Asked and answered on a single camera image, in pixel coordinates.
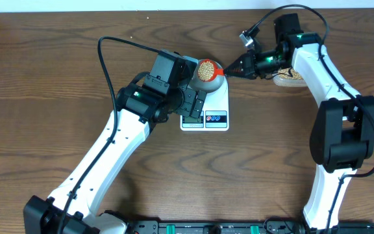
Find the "red measuring scoop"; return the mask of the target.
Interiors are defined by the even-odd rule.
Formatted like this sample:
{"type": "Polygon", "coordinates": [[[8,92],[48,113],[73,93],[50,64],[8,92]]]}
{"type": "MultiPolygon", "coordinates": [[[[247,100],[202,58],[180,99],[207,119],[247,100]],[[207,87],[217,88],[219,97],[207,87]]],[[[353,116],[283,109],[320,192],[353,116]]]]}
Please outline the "red measuring scoop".
{"type": "Polygon", "coordinates": [[[216,62],[204,59],[199,63],[197,76],[203,82],[213,81],[217,76],[224,75],[223,69],[216,62]]]}

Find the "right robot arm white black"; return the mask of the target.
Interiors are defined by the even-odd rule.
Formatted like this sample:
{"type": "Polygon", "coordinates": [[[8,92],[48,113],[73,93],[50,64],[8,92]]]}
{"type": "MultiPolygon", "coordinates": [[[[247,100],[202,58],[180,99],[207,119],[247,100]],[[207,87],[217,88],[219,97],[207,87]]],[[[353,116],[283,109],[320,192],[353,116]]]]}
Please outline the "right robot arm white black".
{"type": "Polygon", "coordinates": [[[352,178],[374,174],[374,97],[363,96],[337,70],[325,37],[304,32],[297,14],[274,21],[276,48],[262,51],[254,24],[241,33],[247,52],[224,70],[244,79],[265,79],[290,68],[306,83],[318,105],[309,147],[316,164],[303,208],[306,233],[336,233],[338,211],[352,178]]]}

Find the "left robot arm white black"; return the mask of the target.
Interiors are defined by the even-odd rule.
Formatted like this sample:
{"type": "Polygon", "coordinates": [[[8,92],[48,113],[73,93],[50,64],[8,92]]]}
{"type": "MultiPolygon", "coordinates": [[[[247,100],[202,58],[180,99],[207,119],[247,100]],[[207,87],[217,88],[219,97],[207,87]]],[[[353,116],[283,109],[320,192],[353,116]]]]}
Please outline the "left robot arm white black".
{"type": "Polygon", "coordinates": [[[172,113],[198,117],[206,92],[189,87],[199,61],[161,50],[150,72],[139,73],[112,96],[105,128],[69,177],[46,200],[33,196],[23,210],[26,233],[126,232],[126,221],[99,206],[127,159],[156,124],[172,113]]]}

